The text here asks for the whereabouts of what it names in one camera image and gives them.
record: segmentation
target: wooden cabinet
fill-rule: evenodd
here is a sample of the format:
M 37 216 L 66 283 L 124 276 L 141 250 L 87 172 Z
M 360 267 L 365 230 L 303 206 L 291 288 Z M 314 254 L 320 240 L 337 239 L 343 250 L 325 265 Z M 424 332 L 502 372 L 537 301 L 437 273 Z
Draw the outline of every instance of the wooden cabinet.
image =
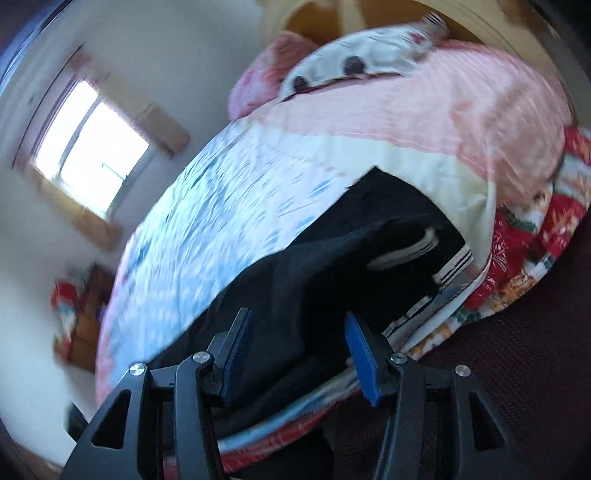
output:
M 112 273 L 95 265 L 77 307 L 68 361 L 90 372 L 95 371 L 96 349 L 99 343 L 98 315 L 101 308 L 109 303 L 114 281 Z

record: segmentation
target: window frame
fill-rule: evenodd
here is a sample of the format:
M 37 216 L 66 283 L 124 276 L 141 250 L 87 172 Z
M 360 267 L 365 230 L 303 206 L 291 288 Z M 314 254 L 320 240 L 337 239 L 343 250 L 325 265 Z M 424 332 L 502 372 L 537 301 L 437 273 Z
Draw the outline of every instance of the window frame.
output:
M 130 188 L 133 186 L 139 175 L 144 171 L 144 168 L 148 165 L 148 163 L 152 160 L 155 154 L 155 147 L 152 145 L 152 142 L 143 132 L 138 131 L 135 128 L 133 122 L 129 120 L 129 118 L 121 112 L 112 102 L 109 102 L 107 98 L 105 98 L 100 93 L 100 89 L 96 85 L 96 82 L 93 81 L 91 78 L 86 78 L 84 76 L 80 76 L 77 71 L 72 69 L 68 64 L 66 64 L 57 77 L 53 80 L 51 86 L 47 89 L 46 93 L 44 94 L 39 106 L 33 113 L 33 117 L 27 127 L 25 135 L 22 138 L 21 144 L 19 146 L 17 152 L 17 158 L 15 162 L 19 160 L 20 155 L 26 155 L 28 159 L 35 159 L 39 149 L 43 141 L 45 140 L 45 136 L 49 127 L 56 118 L 56 115 L 60 111 L 61 107 L 64 105 L 65 101 L 71 94 L 72 90 L 80 83 L 80 82 L 88 82 L 88 84 L 94 88 L 98 96 L 92 106 L 84 115 L 83 119 L 80 121 L 80 124 L 76 127 L 76 130 L 72 134 L 72 137 L 69 139 L 66 148 L 64 149 L 61 157 L 60 157 L 60 168 L 56 175 L 52 179 L 47 179 L 51 183 L 53 183 L 56 187 L 58 187 L 63 192 L 67 193 L 74 201 L 79 203 L 80 205 L 88 208 L 93 213 L 97 214 L 101 218 L 106 220 L 112 219 L 117 209 L 120 207 L 122 201 L 124 200 L 125 196 L 129 193 Z M 138 162 L 134 165 L 133 169 L 129 174 L 122 179 L 121 187 L 117 191 L 117 194 L 111 201 L 109 208 L 106 212 L 98 209 L 94 205 L 87 205 L 84 201 L 79 199 L 74 192 L 72 192 L 71 188 L 61 179 L 61 171 L 66 163 L 68 155 L 72 148 L 74 147 L 76 141 L 79 138 L 80 132 L 84 127 L 86 121 L 89 119 L 92 112 L 96 109 L 100 103 L 105 103 L 110 109 L 114 110 L 117 115 L 119 115 L 127 125 L 129 125 L 140 137 L 142 137 L 147 143 L 148 148 L 138 160 Z

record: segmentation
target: pink pillow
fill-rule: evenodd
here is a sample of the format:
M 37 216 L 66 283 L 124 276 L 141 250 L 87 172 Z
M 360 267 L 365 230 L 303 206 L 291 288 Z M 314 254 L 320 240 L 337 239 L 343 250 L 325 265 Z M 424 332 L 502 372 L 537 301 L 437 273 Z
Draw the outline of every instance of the pink pillow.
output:
M 281 82 L 300 60 L 318 48 L 314 42 L 282 31 L 238 80 L 228 101 L 230 120 L 249 115 L 269 100 L 277 98 Z

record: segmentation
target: bedding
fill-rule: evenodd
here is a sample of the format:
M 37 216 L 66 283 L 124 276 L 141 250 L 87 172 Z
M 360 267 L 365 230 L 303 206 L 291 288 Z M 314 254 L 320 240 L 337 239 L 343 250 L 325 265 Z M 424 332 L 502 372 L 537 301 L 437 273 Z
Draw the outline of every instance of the bedding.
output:
M 230 120 L 247 116 L 276 98 L 290 70 L 317 48 L 318 45 L 297 33 L 280 32 L 232 88 L 228 100 Z
M 458 73 L 470 59 L 477 61 Z M 570 121 L 557 80 L 498 51 L 450 43 L 411 78 L 348 80 L 272 100 L 230 124 L 127 245 L 103 320 L 98 400 L 132 363 L 160 353 L 242 270 L 284 249 L 373 166 L 426 195 L 473 255 L 428 313 L 405 323 L 393 318 L 384 332 L 396 348 L 421 355 L 443 339 L 429 335 L 449 327 L 445 321 L 467 299 L 485 296 L 481 285 L 499 263 L 499 210 L 518 218 L 515 205 L 547 187 Z M 584 169 L 574 169 L 585 178 Z M 501 286 L 507 277 L 495 278 Z M 349 368 L 267 421 L 222 439 L 226 469 L 270 455 L 357 389 Z
M 568 127 L 556 176 L 526 201 L 497 209 L 491 268 L 480 279 L 479 287 L 449 303 L 447 307 L 457 306 L 449 316 L 438 314 L 429 318 L 401 350 L 418 360 L 461 326 L 501 312 L 530 291 L 569 244 L 590 203 L 591 132 Z M 355 370 L 348 369 L 268 419 L 264 426 L 221 440 L 225 468 L 235 471 L 268 457 L 312 431 L 334 406 L 357 390 Z
M 323 45 L 296 65 L 281 85 L 279 98 L 329 85 L 339 79 L 384 73 L 411 75 L 417 60 L 447 37 L 447 25 L 435 14 L 420 22 L 346 35 Z
M 429 367 L 470 366 L 503 412 L 538 480 L 589 476 L 590 238 L 591 218 L 586 215 L 550 272 L 523 298 L 484 321 L 463 326 L 421 359 Z M 334 478 L 367 479 L 386 420 L 362 398 L 336 407 L 330 414 L 337 439 Z M 434 455 L 428 452 L 425 458 Z
M 285 250 L 241 272 L 148 367 L 178 365 L 207 349 L 248 306 L 255 353 L 228 406 L 213 414 L 216 434 L 228 437 L 345 369 L 348 311 L 374 332 L 394 333 L 444 297 L 471 262 L 465 240 L 431 200 L 373 168 Z M 166 412 L 163 422 L 172 431 Z

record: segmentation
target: black clamp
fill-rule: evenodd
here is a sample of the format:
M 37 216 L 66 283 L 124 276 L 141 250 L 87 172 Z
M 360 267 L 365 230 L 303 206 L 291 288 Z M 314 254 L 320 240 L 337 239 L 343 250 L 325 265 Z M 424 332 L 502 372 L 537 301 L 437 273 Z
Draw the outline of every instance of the black clamp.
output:
M 466 365 L 422 367 L 348 313 L 345 336 L 363 395 L 391 409 L 374 480 L 415 480 L 427 402 L 439 408 L 437 480 L 533 480 L 517 442 Z
M 441 414 L 437 480 L 534 479 L 468 367 L 422 367 L 350 313 L 345 337 L 364 396 L 391 409 L 374 480 L 418 478 L 427 402 L 436 402 Z M 174 367 L 131 366 L 90 424 L 74 416 L 78 444 L 61 480 L 162 480 L 163 403 L 171 401 L 179 480 L 226 480 L 211 406 L 232 404 L 251 344 L 252 312 L 240 309 L 207 352 Z

